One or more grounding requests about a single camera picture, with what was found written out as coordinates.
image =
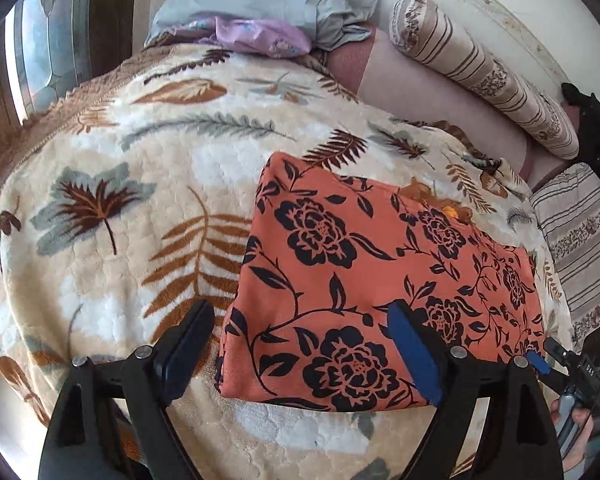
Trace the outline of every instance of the cylindrical pillow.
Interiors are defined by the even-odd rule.
[[[485,99],[554,155],[578,155],[578,137],[560,104],[513,73],[432,0],[399,0],[390,35],[403,54]]]

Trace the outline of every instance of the purple pillowcase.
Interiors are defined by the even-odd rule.
[[[181,40],[276,59],[301,56],[311,50],[311,41],[304,32],[283,20],[231,20],[209,16],[173,27],[168,32]]]

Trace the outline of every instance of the bed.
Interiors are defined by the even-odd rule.
[[[277,151],[468,208],[478,229],[528,251],[536,330],[570,346],[570,314],[527,184],[513,171],[487,175],[453,136],[364,104],[303,66],[311,64],[193,44],[150,48],[27,123],[0,156],[0,372],[43,424],[74,356],[124,358],[201,297],[215,307],[216,329],[168,413],[205,478],[385,480],[403,470],[430,407],[320,413],[215,390],[258,176]],[[458,471],[485,412],[481,404]]]

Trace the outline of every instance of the metal screw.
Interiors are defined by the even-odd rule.
[[[134,355],[138,359],[147,359],[153,352],[154,352],[154,349],[151,348],[149,345],[142,345],[142,346],[139,346],[138,348],[136,348]]]
[[[456,359],[464,359],[467,354],[466,348],[463,346],[452,346],[450,352]]]
[[[526,360],[526,357],[522,357],[522,355],[516,355],[513,358],[513,364],[518,368],[526,368],[529,366],[529,361]]]
[[[76,368],[80,368],[81,366],[84,366],[87,363],[87,356],[77,355],[71,360],[71,362]]]

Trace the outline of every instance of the black cloth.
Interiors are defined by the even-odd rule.
[[[577,162],[588,164],[600,179],[600,101],[595,94],[586,96],[571,83],[562,83],[562,94],[570,105],[580,107]]]

